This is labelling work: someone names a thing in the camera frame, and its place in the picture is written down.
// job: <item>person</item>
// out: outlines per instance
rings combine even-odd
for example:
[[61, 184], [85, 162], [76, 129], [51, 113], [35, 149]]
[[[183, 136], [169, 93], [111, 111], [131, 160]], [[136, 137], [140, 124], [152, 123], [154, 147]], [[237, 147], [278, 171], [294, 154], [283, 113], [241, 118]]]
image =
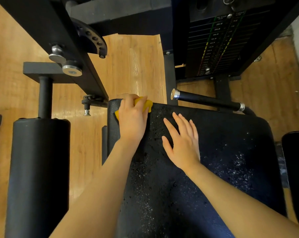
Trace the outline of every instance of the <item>person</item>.
[[[142, 139], [147, 97], [135, 106], [137, 95], [128, 95], [119, 108], [120, 139], [98, 174], [85, 188], [50, 238], [113, 237], [132, 157]], [[173, 113], [176, 128], [164, 118], [174, 142], [165, 136], [163, 147], [171, 161], [199, 187], [236, 238], [296, 237], [299, 225], [225, 182], [200, 163], [198, 133], [192, 120]]]

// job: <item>right hand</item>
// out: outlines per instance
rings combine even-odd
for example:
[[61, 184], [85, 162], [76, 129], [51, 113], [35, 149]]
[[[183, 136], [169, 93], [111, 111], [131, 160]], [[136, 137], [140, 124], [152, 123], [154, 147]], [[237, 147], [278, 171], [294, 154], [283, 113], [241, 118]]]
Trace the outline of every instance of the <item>right hand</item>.
[[170, 160], [187, 173], [193, 166], [200, 164], [200, 152], [198, 143], [198, 132], [195, 124], [189, 122], [181, 114], [173, 112], [173, 118], [179, 127], [179, 133], [175, 127], [164, 118], [164, 123], [174, 142], [174, 148], [165, 136], [162, 136], [163, 147]]

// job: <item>black padded bench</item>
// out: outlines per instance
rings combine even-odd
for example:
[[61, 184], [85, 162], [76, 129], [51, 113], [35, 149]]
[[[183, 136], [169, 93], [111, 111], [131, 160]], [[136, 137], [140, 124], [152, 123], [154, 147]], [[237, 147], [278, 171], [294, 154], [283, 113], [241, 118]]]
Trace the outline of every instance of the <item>black padded bench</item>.
[[[114, 115], [120, 102], [114, 99], [108, 103], [108, 126], [103, 130], [107, 148], [102, 163], [120, 138]], [[264, 119], [154, 103], [130, 166], [116, 237], [233, 237], [204, 194], [163, 149], [162, 135], [172, 141], [163, 118], [176, 126], [172, 112], [194, 121], [203, 165], [286, 215], [273, 136]]]

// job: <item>black leather cushion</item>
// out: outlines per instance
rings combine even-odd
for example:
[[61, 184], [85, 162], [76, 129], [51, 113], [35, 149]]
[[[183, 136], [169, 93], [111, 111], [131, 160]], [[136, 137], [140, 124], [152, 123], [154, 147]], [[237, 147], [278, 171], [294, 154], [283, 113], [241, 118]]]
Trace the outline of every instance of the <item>black leather cushion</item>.
[[[108, 103], [108, 154], [120, 138]], [[273, 136], [258, 117], [154, 103], [133, 157], [117, 224], [117, 237], [232, 237], [198, 187], [167, 157], [161, 141], [176, 126], [172, 112], [192, 119], [199, 133], [201, 163], [223, 180], [286, 215]]]
[[299, 222], [299, 132], [284, 135], [282, 147], [294, 211]]

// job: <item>left hand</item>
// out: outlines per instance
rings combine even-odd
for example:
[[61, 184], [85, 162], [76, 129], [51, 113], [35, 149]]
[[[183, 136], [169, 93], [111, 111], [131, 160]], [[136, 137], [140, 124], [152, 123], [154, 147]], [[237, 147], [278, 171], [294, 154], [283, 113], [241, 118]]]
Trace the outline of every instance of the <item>left hand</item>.
[[148, 109], [143, 112], [147, 96], [141, 98], [134, 106], [134, 100], [139, 98], [136, 94], [129, 94], [121, 101], [119, 108], [119, 124], [121, 139], [136, 144], [140, 143], [146, 128]]

